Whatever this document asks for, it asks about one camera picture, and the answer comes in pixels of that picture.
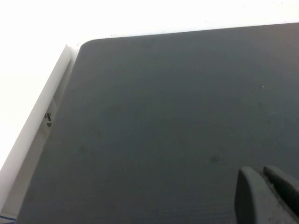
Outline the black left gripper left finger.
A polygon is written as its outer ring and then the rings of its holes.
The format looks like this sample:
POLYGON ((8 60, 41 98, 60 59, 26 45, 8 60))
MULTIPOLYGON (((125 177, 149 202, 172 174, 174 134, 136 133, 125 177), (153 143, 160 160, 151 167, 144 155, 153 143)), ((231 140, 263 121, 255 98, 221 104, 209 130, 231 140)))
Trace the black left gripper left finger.
POLYGON ((266 177, 251 167, 238 171, 235 217, 238 224, 292 223, 292 211, 266 177))

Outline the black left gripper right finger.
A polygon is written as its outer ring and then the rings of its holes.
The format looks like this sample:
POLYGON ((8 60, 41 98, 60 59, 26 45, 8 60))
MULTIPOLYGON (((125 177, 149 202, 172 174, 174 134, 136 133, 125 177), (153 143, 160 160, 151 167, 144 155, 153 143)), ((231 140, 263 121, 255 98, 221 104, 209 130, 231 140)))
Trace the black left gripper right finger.
POLYGON ((263 175, 278 202, 299 223, 299 180, 275 166, 264 166, 263 175))

